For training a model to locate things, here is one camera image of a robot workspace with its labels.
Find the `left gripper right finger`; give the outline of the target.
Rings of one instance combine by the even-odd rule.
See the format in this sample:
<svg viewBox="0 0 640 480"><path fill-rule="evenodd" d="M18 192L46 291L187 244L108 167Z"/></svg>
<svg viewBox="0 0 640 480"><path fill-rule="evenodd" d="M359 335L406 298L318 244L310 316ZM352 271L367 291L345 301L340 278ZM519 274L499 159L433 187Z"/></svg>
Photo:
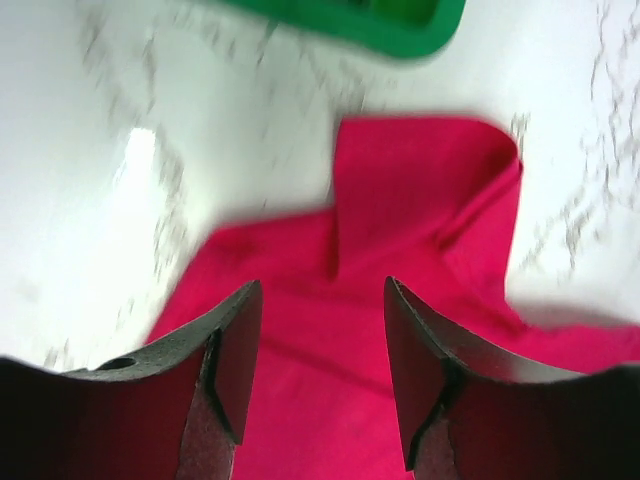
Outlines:
<svg viewBox="0 0 640 480"><path fill-rule="evenodd" d="M595 374L507 351L394 278L384 320L406 469L417 479L635 479L639 369Z"/></svg>

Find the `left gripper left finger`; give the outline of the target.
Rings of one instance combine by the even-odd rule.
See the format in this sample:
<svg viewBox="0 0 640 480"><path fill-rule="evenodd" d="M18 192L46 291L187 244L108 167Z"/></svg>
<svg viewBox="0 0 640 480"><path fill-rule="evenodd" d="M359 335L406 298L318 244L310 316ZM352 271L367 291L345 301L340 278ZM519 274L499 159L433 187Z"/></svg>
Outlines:
<svg viewBox="0 0 640 480"><path fill-rule="evenodd" d="M5 479L227 479L242 443L263 295L218 306L94 370L1 361Z"/></svg>

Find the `magenta t shirt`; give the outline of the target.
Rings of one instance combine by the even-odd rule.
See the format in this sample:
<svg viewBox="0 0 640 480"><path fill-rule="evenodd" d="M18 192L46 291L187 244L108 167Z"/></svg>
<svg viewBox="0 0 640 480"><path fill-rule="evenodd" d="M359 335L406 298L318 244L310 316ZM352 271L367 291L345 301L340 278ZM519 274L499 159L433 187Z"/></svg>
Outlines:
<svg viewBox="0 0 640 480"><path fill-rule="evenodd" d="M415 478L404 464L388 357L388 278L516 355L580 374L639 369L636 327L544 329L508 306L521 177L515 143L479 120L351 118L338 133L331 207L220 229L204 242L152 337L261 283L236 478Z"/></svg>

